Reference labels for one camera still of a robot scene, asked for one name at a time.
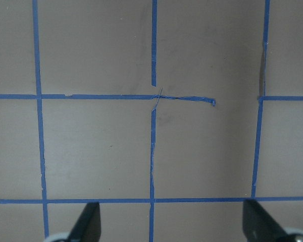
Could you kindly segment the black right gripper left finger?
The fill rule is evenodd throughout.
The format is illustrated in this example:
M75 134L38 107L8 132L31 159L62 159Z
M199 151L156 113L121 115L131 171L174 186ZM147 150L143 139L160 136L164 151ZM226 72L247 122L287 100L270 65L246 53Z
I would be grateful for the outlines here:
M100 241L102 225L99 202L87 203L70 232L49 235L44 241Z

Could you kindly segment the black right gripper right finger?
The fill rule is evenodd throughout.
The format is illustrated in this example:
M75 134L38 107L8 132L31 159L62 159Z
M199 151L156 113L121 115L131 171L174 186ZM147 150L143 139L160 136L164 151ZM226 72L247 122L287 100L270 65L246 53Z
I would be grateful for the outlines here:
M303 230L281 227L254 199L243 201L242 231L251 242L303 241Z

